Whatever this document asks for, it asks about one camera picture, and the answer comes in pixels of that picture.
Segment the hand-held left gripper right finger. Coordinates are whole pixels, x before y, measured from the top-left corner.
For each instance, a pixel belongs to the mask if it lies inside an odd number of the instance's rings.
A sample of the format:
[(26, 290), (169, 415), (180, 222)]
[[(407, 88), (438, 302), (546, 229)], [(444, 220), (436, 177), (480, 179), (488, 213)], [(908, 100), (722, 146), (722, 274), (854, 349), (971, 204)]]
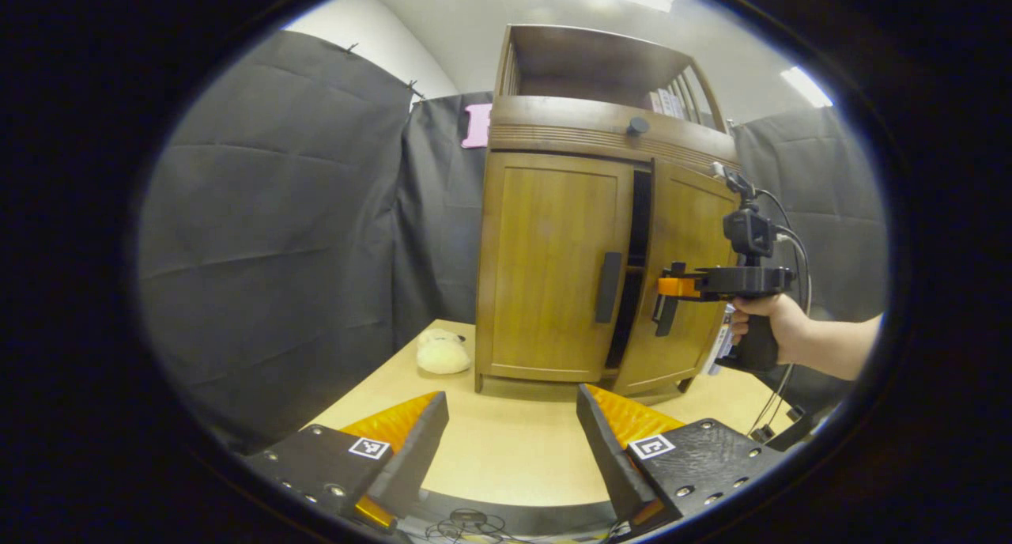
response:
[(618, 521), (630, 529), (698, 516), (787, 457), (716, 419), (684, 424), (590, 384), (578, 386), (576, 412)]

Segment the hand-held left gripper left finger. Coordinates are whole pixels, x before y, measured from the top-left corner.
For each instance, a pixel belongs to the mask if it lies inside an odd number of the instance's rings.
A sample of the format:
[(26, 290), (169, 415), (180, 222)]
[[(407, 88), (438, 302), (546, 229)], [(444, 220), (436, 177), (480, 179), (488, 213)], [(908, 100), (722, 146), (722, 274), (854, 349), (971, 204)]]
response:
[(395, 529), (420, 498), (448, 421), (445, 392), (433, 391), (339, 429), (307, 425), (247, 465), (327, 516)]

